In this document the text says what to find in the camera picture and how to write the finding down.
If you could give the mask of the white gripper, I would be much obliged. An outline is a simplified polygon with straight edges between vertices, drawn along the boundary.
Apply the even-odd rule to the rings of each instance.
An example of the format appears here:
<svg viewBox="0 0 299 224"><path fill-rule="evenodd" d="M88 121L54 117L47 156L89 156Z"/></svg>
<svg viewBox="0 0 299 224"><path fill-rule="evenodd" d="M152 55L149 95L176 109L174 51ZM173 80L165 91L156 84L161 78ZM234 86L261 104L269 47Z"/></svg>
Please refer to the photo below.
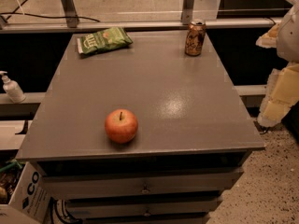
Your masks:
<svg viewBox="0 0 299 224"><path fill-rule="evenodd" d="M299 3L292 6L280 24L260 36L256 45L277 47L278 56L292 62L282 70L273 69L267 80L257 121L261 126L274 127L299 101Z"/></svg>

